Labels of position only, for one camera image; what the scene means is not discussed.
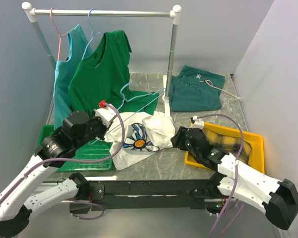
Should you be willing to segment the white t-shirt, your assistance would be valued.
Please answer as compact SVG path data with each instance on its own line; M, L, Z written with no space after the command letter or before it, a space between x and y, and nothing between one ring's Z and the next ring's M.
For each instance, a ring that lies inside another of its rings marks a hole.
M154 153L171 148L171 138L175 135L175 126L170 116L155 111L121 113L124 121L124 143L112 160L116 170L126 169Z

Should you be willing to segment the green t-shirt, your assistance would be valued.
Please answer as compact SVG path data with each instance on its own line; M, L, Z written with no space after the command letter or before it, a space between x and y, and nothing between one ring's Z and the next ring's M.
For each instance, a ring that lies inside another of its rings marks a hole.
M72 110L92 114L105 100L118 108L123 100L120 89L130 82L132 52L123 30L106 32L96 50L81 60L68 87ZM152 115L157 100L144 112Z

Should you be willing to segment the blue wire hanger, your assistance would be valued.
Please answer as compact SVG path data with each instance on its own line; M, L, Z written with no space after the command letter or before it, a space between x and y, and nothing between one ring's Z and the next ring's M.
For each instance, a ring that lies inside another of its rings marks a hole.
M118 112L143 112L148 107L158 100L160 93L165 91L165 88L160 88L155 92L141 92L141 91L129 91L130 83L125 84L120 89L120 94L123 97L121 105L117 108Z

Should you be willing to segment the blue hanger holding green shirt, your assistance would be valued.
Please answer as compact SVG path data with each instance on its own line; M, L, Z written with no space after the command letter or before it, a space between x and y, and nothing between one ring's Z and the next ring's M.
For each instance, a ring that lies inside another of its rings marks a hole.
M94 38L96 38L100 34L104 34L103 31L100 31L98 33L94 32L94 28L93 28L93 25L92 25L91 20L90 20L91 13L93 11L95 11L95 8L90 9L89 13L87 14L87 21L89 23L91 37L90 37L90 40L87 42L87 44L85 46L85 49L84 49L81 60L85 59L87 56L90 56L92 54L93 51L91 49L91 42L94 40Z

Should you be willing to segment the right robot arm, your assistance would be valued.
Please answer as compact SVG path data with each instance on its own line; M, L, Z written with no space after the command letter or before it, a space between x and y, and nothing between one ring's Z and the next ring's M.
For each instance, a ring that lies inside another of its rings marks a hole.
M298 214L298 191L292 181L280 181L238 162L222 146L210 144L199 128L180 127L171 142L220 176L221 180L208 184L210 196L232 195L263 212L276 227L289 229Z

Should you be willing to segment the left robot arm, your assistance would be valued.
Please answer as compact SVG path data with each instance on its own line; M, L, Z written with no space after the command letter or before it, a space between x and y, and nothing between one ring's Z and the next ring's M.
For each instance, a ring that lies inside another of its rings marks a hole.
M0 193L0 237L12 238L23 231L30 220L55 204L67 199L84 199L90 194L90 185L80 173L37 195L36 188L65 163L76 151L95 138L103 139L115 114L103 109L90 117L75 111L64 119L50 136L35 150L20 174Z

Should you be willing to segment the light blue t-shirt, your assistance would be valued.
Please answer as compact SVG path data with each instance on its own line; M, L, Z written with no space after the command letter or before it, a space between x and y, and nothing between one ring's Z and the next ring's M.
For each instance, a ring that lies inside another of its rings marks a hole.
M68 87L82 60L92 53L82 27L78 24L68 33L69 55L66 61L57 61L54 82L54 129L63 125L63 120L72 112Z

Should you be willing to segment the green plastic tray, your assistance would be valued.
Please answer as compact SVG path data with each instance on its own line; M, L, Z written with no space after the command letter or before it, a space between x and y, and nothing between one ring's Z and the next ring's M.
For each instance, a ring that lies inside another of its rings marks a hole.
M40 145L43 140L51 136L54 132L54 125L45 125L41 129L40 138L38 140L38 145ZM107 143L103 141L96 141L92 144L85 144L83 147L77 150L74 159L80 160L100 160L110 155L110 148L112 143ZM60 167L57 172L86 172L86 171L111 171L113 170L112 159L99 162L99 163L82 163L82 162L65 162L62 167Z

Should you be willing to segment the dark green shorts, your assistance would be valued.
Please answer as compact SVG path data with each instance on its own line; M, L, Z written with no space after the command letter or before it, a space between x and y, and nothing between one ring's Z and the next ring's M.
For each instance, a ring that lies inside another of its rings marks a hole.
M175 112L215 111L222 108L225 77L185 65L170 85L170 109Z

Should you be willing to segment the yellow plaid cloth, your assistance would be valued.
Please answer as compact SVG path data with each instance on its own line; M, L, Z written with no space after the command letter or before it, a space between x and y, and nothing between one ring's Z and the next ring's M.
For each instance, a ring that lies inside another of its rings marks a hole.
M200 129L199 132L203 134L203 138L206 138L206 145L202 146L203 154L206 154L210 151L214 146L223 148L227 152L237 155L240 146L241 146L241 138L234 136L227 136L223 134L215 133L209 129ZM252 152L252 147L249 142L244 140L243 148L241 154L239 156L239 160L241 160L245 164L249 164L249 158Z

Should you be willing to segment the yellow plastic tray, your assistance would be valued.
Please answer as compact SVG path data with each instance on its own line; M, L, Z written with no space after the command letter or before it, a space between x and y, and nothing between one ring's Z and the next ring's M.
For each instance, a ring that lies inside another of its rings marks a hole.
M241 137L240 131L238 129L233 129L221 125L216 125L212 123L205 123L204 129L209 129L210 131L232 137ZM261 135L244 131L244 142L247 142L251 146L251 153L248 160L248 165L261 173L265 173L265 163L264 163L264 139ZM196 168L208 169L202 164L198 164L194 157L189 153L185 153L184 162L187 165L194 166Z

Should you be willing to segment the white metal clothes rack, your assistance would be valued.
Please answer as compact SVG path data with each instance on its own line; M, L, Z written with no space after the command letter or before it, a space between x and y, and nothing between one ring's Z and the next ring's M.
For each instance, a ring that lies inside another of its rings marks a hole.
M37 37L46 53L46 56L52 65L52 68L56 67L56 60L49 48L49 45L40 29L37 22L37 17L39 15L55 15L55 16L101 16L101 17L164 17L172 19L172 32L171 32L171 42L169 50L168 59L168 69L167 74L163 76L163 87L165 89L162 100L164 102L164 113L168 116L171 115L170 105L169 105L169 94L170 85L173 73L174 55L178 25L180 22L180 15L182 12L182 7L180 5L175 5L170 11L121 11L121 10L49 10L49 9L35 9L31 3L25 1L21 4L29 22L32 24Z

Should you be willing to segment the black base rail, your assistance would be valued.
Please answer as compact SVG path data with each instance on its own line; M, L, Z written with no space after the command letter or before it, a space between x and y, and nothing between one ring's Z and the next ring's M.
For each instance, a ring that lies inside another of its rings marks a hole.
M105 209L191 208L222 202L218 178L189 180L91 181L75 199L92 201Z

